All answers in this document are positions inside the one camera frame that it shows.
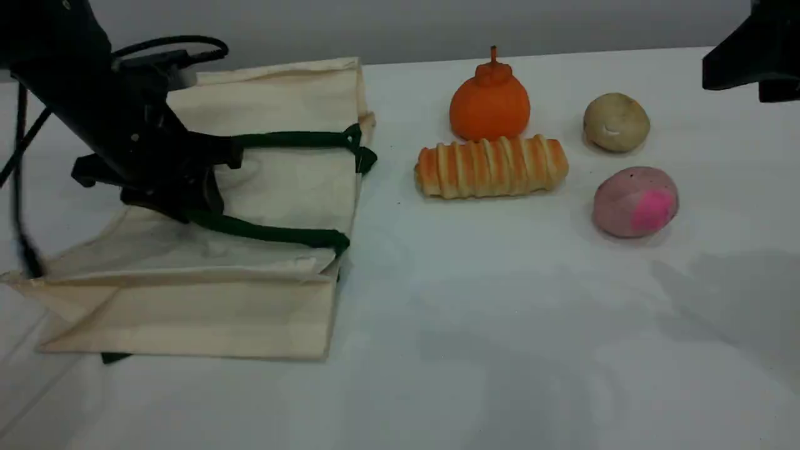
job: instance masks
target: green strap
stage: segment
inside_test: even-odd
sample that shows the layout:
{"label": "green strap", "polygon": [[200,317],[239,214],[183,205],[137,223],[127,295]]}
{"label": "green strap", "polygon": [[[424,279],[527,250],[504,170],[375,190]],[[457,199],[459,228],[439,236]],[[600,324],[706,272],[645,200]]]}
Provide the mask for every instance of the green strap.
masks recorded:
{"label": "green strap", "polygon": [[[356,123],[342,133],[279,131],[275,133],[238,135],[230,138],[234,143],[245,149],[257,147],[343,147],[355,155],[356,172],[366,174],[378,161],[378,156],[372,150],[361,147],[361,135],[361,127]],[[338,230],[265,227],[227,215],[200,210],[185,210],[184,214],[186,214],[189,221],[207,230],[264,242],[299,243],[311,248],[332,248],[337,258],[350,246],[350,239]]]}
{"label": "green strap", "polygon": [[350,239],[337,230],[265,227],[228,215],[208,211],[184,210],[192,223],[207,230],[264,242],[299,243],[311,248],[333,248],[338,258],[350,246]]}
{"label": "green strap", "polygon": [[372,150],[360,145],[361,135],[361,126],[356,123],[342,133],[329,131],[277,131],[274,133],[231,136],[231,139],[245,149],[255,147],[346,148],[355,155],[356,172],[366,174],[378,161],[378,156]]}

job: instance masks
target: canvas tote bag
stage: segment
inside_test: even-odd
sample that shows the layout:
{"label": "canvas tote bag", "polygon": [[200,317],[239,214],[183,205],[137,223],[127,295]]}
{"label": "canvas tote bag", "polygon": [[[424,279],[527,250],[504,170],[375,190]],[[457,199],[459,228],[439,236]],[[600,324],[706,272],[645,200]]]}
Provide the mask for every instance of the canvas tote bag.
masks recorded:
{"label": "canvas tote bag", "polygon": [[[187,128],[212,135],[358,124],[368,146],[374,128],[356,58],[201,73],[168,103]],[[250,148],[240,169],[216,175],[225,215],[350,235],[361,175],[347,149]],[[44,352],[320,359],[337,256],[127,207],[95,239],[47,260],[44,278],[2,281],[48,308]]]}

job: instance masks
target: striped pastry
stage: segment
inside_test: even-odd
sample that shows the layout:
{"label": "striped pastry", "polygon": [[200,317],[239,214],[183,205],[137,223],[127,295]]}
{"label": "striped pastry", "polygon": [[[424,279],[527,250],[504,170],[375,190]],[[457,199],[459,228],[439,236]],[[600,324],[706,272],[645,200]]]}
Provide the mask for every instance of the striped pastry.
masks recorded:
{"label": "striped pastry", "polygon": [[414,168],[427,196],[445,199],[525,195],[556,187],[570,171],[556,139],[500,138],[423,148]]}

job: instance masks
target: white tablecloth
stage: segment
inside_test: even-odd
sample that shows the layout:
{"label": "white tablecloth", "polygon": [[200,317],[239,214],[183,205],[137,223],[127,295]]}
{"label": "white tablecloth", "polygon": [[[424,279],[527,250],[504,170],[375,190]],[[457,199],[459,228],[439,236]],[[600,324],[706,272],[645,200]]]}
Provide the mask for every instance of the white tablecloth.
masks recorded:
{"label": "white tablecloth", "polygon": [[[548,195],[424,200],[419,149],[475,61],[368,66],[378,116],[330,358],[320,364],[33,352],[43,310],[0,290],[0,448],[797,448],[800,103],[701,88],[708,49],[509,58],[528,135],[571,163]],[[581,118],[621,91],[648,111],[640,151],[601,154]],[[14,86],[0,86],[13,136]],[[114,189],[70,179],[87,152],[51,119],[26,157],[43,251],[99,231]],[[668,229],[620,242],[589,221],[594,189],[633,165],[681,193]],[[8,208],[8,190],[0,211]],[[16,265],[0,221],[0,269]]]}

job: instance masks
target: pink toy fruit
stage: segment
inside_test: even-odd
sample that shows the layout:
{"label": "pink toy fruit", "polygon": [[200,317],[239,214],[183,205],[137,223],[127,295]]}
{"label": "pink toy fruit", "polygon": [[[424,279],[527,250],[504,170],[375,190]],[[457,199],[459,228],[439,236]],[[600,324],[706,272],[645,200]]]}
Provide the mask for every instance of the pink toy fruit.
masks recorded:
{"label": "pink toy fruit", "polygon": [[619,238],[639,238],[664,228],[678,213],[678,188],[653,167],[629,167],[604,181],[594,194],[592,220]]}

